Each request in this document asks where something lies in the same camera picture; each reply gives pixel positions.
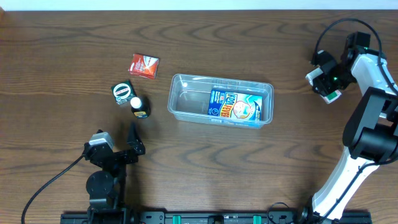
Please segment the white green Panadol box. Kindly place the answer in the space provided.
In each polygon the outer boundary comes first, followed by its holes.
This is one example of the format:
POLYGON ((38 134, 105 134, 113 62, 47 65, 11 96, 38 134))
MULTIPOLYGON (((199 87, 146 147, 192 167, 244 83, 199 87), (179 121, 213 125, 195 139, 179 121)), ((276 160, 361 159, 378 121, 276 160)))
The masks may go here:
POLYGON ((328 77, 323 73, 321 68, 316 68, 306 74, 305 78, 312 86, 312 90, 321 96, 326 104, 330 104, 341 96, 341 92, 333 89, 328 77))

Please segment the red orange medicine box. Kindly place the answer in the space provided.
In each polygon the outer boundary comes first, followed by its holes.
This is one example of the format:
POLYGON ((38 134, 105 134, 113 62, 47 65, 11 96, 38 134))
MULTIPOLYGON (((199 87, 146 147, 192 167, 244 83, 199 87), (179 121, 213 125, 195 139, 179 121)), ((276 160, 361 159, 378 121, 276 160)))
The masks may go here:
POLYGON ((159 58, 142 54, 134 54, 128 69, 131 75, 140 76, 154 80, 157 75, 159 58))

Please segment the blue Kool Fever box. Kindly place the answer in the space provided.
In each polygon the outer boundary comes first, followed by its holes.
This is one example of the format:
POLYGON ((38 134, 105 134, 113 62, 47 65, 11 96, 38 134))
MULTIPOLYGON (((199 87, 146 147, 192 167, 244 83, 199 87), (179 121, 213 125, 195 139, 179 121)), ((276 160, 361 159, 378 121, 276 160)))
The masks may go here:
POLYGON ((262 96, 226 90, 212 90, 208 115, 227 121, 257 122, 262 116, 262 96))

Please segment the clear plastic container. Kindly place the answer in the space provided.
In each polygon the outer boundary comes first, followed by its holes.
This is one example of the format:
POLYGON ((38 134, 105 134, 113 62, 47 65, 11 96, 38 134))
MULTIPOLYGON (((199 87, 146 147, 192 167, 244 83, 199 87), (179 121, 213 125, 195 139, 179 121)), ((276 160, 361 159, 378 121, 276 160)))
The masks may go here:
POLYGON ((269 83, 176 74, 168 110, 177 120, 260 129, 274 112, 274 87, 269 83))

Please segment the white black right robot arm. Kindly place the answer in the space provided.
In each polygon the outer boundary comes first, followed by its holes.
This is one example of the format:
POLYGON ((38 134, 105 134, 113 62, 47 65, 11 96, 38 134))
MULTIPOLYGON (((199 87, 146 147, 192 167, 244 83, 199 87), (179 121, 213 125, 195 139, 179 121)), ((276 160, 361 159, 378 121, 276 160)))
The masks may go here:
POLYGON ((397 85, 381 49, 370 49, 371 36, 347 36, 341 61, 316 49, 316 68, 306 79, 326 103, 349 84, 358 84, 362 98, 343 131, 343 153, 326 184, 311 196, 297 223, 339 223, 343 210, 368 175, 397 161, 397 85))

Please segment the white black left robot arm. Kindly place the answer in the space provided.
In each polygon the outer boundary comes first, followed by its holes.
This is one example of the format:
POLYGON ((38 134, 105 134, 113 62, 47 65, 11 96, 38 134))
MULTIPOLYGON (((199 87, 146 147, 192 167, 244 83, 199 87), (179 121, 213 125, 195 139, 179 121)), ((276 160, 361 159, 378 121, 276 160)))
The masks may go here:
POLYGON ((139 223, 138 214, 124 202, 126 166, 137 163, 138 157, 146 153, 134 123, 129 128, 127 145, 129 149, 114 152, 112 137, 102 130, 84 144, 82 156, 101 169, 86 181, 90 206, 85 223, 139 223))

